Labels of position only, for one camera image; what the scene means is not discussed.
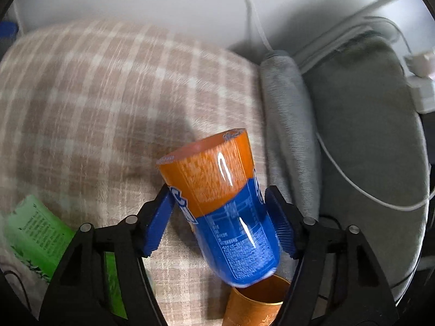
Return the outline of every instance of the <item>gray fabric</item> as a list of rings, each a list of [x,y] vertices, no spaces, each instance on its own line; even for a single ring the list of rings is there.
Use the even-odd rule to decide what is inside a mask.
[[[428,160],[396,54],[380,36],[359,37],[304,75],[317,127],[346,175],[375,197],[412,205],[428,194]],[[322,154],[321,213],[358,225],[390,285],[408,276],[421,249],[428,206],[385,208],[353,189]],[[393,288],[398,298],[407,281]]]
[[[276,185],[303,215],[318,217],[320,148],[309,94],[299,69],[285,52],[260,65],[266,115],[268,184]]]

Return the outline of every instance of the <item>silver screw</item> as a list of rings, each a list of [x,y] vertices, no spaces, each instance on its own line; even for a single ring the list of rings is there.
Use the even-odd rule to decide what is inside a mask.
[[[304,223],[306,225],[314,225],[316,224],[316,220],[313,217],[304,217]]]
[[[126,219],[125,219],[125,223],[127,224],[134,224],[138,221],[138,218],[135,215],[129,215]]]
[[[86,232],[89,232],[91,230],[91,228],[92,228],[92,225],[90,223],[83,223],[80,226],[80,231],[83,233],[86,233]]]
[[[349,232],[351,232],[352,234],[358,234],[359,228],[356,225],[351,225],[349,226]]]

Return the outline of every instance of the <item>plaid cushion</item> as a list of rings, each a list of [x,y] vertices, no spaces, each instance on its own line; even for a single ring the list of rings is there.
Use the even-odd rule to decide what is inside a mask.
[[[77,228],[116,224],[163,184],[155,162],[246,127],[265,188],[257,67],[155,26],[78,21],[19,39],[0,65],[0,200],[35,194]],[[228,287],[179,210],[146,259],[168,323],[219,325]]]

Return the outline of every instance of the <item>gold metal cup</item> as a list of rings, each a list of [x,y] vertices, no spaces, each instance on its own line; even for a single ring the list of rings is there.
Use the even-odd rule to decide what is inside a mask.
[[[275,320],[290,282],[272,275],[248,288],[232,288],[222,326],[268,326]]]

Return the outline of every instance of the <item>orange and blue container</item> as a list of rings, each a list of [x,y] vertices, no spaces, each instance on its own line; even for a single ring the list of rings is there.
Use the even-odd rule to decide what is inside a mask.
[[[190,143],[157,161],[210,268],[247,287],[272,275],[280,246],[255,177],[246,129]]]

